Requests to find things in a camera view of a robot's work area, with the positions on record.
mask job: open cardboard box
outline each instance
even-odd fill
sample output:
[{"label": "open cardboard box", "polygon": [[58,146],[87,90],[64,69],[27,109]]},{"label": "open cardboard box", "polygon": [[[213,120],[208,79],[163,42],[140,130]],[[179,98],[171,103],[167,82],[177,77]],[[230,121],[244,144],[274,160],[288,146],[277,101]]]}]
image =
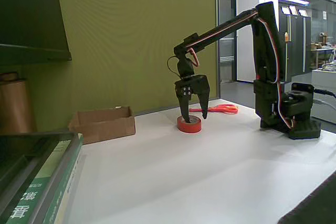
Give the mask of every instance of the open cardboard box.
[{"label": "open cardboard box", "polygon": [[82,133],[83,144],[134,135],[134,115],[130,107],[80,111],[72,117],[69,130]]}]

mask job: olive green wall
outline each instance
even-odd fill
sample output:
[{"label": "olive green wall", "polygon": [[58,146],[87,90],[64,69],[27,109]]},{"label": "olive green wall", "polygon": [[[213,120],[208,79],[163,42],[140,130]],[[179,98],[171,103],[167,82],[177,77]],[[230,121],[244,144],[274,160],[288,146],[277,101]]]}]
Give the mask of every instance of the olive green wall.
[{"label": "olive green wall", "polygon": [[[71,62],[22,67],[40,131],[65,127],[78,110],[129,105],[135,112],[178,105],[166,60],[194,32],[215,26],[215,0],[60,0]],[[197,73],[216,97],[216,50]],[[176,68],[176,59],[170,65]]]}]

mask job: glass door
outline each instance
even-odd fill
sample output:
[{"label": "glass door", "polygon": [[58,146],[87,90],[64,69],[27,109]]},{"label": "glass door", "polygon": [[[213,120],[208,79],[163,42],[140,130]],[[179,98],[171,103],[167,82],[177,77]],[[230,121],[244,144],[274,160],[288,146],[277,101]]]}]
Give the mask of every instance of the glass door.
[{"label": "glass door", "polygon": [[[236,0],[217,0],[217,24],[220,25],[236,16]],[[236,33],[218,42],[219,86],[236,80]]]}]

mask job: red scissors handle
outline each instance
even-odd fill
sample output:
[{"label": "red scissors handle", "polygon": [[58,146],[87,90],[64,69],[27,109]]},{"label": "red scissors handle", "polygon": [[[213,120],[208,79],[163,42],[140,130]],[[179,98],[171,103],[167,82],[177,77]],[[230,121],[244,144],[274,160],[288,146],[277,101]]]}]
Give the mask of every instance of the red scissors handle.
[{"label": "red scissors handle", "polygon": [[[189,112],[201,112],[202,109],[189,109]],[[220,104],[215,107],[208,108],[209,112],[222,112],[226,114],[237,114],[238,107],[233,104]]]}]

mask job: black robotic arm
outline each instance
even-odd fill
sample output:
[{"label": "black robotic arm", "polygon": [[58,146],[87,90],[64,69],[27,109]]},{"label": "black robotic arm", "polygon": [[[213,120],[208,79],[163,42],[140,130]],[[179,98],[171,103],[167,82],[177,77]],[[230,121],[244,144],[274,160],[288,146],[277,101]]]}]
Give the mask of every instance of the black robotic arm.
[{"label": "black robotic arm", "polygon": [[[320,124],[310,120],[314,87],[294,83],[290,92],[283,92],[285,63],[272,2],[242,12],[200,36],[194,33],[174,48],[175,56],[179,59],[177,69],[181,78],[175,83],[175,92],[183,119],[190,122],[188,101],[192,94],[197,94],[203,118],[207,117],[210,88],[205,75],[194,73],[193,65],[198,66],[196,53],[247,25],[251,25],[253,30],[256,70],[254,93],[256,113],[261,117],[260,126],[289,132],[289,137],[295,139],[319,137]],[[195,62],[186,57],[187,53],[194,57]]]}]

